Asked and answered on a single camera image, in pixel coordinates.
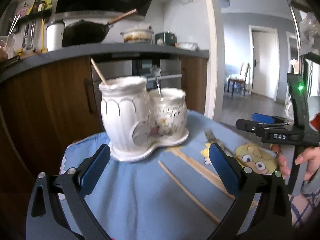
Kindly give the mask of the person right hand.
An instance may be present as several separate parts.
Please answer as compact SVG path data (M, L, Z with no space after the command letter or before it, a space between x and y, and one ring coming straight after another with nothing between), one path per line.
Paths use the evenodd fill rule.
M280 146L276 144L272 144L270 149L277 154L277 162L279 166L279 170L285 179L290 175L291 170L287 166L287 159L283 156ZM304 176L304 181L311 180L317 170L319 169L319 147L309 147L306 148L296 159L295 164L300 165L302 163L307 163L307 168Z

